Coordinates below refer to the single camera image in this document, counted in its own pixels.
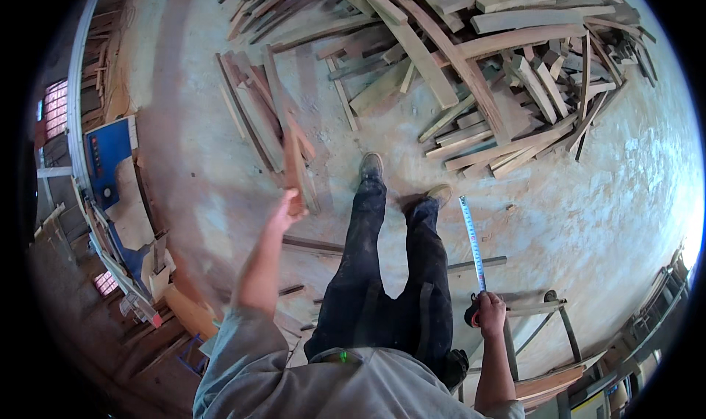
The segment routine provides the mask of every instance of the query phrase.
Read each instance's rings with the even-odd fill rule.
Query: forearm
[[[282,232],[271,224],[263,229],[245,264],[234,293],[235,305],[261,309],[274,318],[279,288]]]
[[[486,339],[481,378],[476,390],[476,410],[485,414],[490,408],[516,398],[504,337],[498,335]]]

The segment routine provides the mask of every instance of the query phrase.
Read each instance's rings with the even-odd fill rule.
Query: red window
[[[103,297],[108,296],[109,293],[118,287],[118,283],[115,282],[115,279],[108,271],[93,278],[93,284],[95,284],[96,289]]]
[[[66,79],[47,87],[44,95],[44,119],[47,122],[47,140],[58,136],[66,129]]]

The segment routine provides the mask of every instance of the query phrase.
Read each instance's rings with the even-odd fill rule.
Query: tape measure
[[[461,212],[463,213],[463,219],[466,222],[466,231],[468,232],[468,239],[471,241],[471,252],[473,253],[473,265],[476,268],[476,276],[478,277],[478,289],[479,292],[486,291],[485,285],[485,273],[483,272],[483,260],[481,259],[481,249],[478,246],[478,238],[476,237],[476,229],[473,227],[473,219],[471,218],[471,210],[468,207],[468,199],[465,195],[458,197],[458,201],[461,203]],[[471,327],[477,328],[478,325],[478,302],[475,298],[476,294],[471,295],[472,305],[466,309],[464,314],[464,321]]]
[[[473,252],[473,265],[476,267],[476,275],[478,275],[478,289],[480,292],[485,292],[485,273],[483,273],[483,260],[481,260],[481,249],[480,247],[478,247],[478,238],[476,237],[476,230],[473,227],[473,220],[471,219],[471,210],[468,208],[468,199],[465,195],[462,195],[461,197],[458,197],[458,201],[461,202],[461,212],[463,212],[463,219],[466,221],[466,230],[468,231],[468,238],[471,240],[471,252]]]

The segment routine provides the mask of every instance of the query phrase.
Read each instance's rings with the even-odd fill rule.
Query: black pants
[[[334,347],[396,348],[442,378],[444,358],[451,349],[453,316],[446,251],[436,234],[438,202],[424,198],[405,215],[410,277],[393,300],[383,289],[378,260],[386,193],[377,176],[364,178],[358,187],[341,265],[326,288],[318,325],[304,351],[311,359]],[[424,313],[428,318],[423,322]]]

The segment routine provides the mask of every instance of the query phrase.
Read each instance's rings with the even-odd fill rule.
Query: work boot
[[[368,152],[360,163],[360,178],[383,177],[383,158],[376,152]]]
[[[453,188],[447,183],[434,186],[428,191],[427,197],[436,199],[439,203],[439,209],[441,209],[446,206],[446,203],[453,197]]]

